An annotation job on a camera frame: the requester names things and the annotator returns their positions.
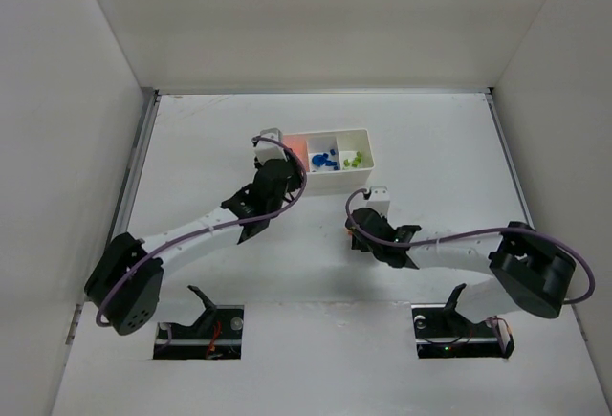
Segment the large blue round lego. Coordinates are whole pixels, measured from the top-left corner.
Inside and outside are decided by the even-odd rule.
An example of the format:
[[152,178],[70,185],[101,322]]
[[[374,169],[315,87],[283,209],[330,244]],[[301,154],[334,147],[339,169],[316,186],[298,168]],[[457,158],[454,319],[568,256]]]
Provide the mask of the large blue round lego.
[[331,168],[332,170],[335,170],[338,167],[337,162],[334,161],[331,158],[330,154],[327,152],[315,154],[311,158],[311,164],[312,164],[314,171],[321,170],[321,169],[327,169],[327,168]]

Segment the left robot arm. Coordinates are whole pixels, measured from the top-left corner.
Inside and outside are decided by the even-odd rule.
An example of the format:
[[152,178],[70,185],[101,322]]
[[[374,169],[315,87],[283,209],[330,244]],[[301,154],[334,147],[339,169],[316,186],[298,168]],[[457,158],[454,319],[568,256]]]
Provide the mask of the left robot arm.
[[156,235],[123,232],[111,239],[84,286],[97,307],[96,325],[121,336],[155,316],[164,282],[218,250],[238,246],[264,231],[304,192],[306,169],[295,159],[271,159],[253,180],[213,211]]

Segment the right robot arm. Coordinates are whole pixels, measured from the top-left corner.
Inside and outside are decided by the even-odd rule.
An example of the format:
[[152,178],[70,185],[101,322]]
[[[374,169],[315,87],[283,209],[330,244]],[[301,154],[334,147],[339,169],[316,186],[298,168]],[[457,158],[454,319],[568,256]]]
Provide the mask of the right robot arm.
[[520,222],[489,236],[452,240],[418,225],[392,227],[372,208],[357,208],[345,221],[351,248],[370,252],[394,269],[447,268],[484,274],[481,283],[462,282],[447,308],[477,323],[522,310],[533,316],[559,316],[576,269],[575,259]]

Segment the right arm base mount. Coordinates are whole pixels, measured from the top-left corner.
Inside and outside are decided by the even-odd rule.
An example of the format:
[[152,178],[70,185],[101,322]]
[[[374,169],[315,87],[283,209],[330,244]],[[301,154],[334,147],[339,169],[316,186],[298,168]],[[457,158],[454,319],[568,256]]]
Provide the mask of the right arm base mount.
[[416,352],[419,359],[507,360],[515,349],[508,322],[490,317],[472,323],[456,312],[459,295],[466,284],[456,286],[445,304],[412,304]]

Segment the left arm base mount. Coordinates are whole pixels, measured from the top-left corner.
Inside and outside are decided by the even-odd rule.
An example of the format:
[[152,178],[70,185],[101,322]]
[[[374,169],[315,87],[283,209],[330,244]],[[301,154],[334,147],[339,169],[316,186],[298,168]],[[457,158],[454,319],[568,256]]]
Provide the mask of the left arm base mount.
[[203,310],[190,325],[161,323],[157,327],[152,359],[157,361],[233,361],[242,355],[245,307],[215,304],[197,286],[188,289]]

